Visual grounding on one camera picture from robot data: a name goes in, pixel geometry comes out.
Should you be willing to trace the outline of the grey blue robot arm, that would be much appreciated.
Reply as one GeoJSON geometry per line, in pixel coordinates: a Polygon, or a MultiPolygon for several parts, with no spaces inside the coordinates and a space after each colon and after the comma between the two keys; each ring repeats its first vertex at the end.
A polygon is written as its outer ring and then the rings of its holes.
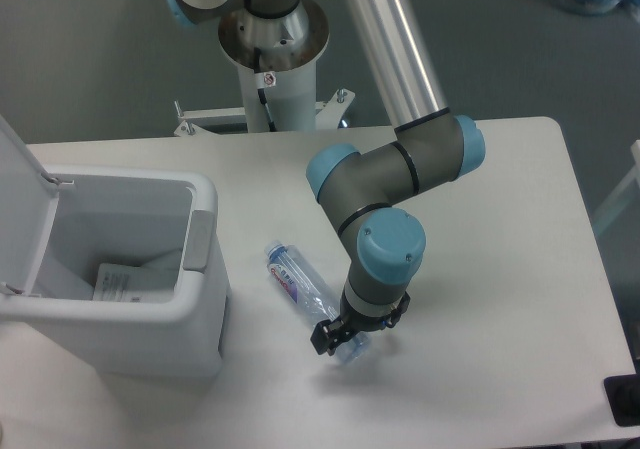
{"type": "MultiPolygon", "coordinates": [[[[366,153],[333,145],[307,166],[314,197],[350,259],[339,314],[311,336],[320,354],[398,323],[426,247],[421,224],[400,203],[476,170],[486,154],[476,123],[450,111],[406,0],[346,1],[395,139],[366,153]]],[[[188,25],[218,21],[249,131],[318,128],[315,64],[329,28],[315,1],[166,2],[188,25]]]]}

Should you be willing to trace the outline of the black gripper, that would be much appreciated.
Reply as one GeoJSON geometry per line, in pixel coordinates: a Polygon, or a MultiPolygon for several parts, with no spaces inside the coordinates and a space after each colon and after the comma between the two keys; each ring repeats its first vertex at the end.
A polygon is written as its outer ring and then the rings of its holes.
{"type": "Polygon", "coordinates": [[[340,300],[340,318],[319,321],[311,334],[310,341],[318,355],[332,356],[336,349],[350,341],[359,332],[376,332],[394,328],[407,312],[411,302],[405,292],[401,299],[383,309],[381,316],[367,316],[358,312],[346,298],[340,300]]]}

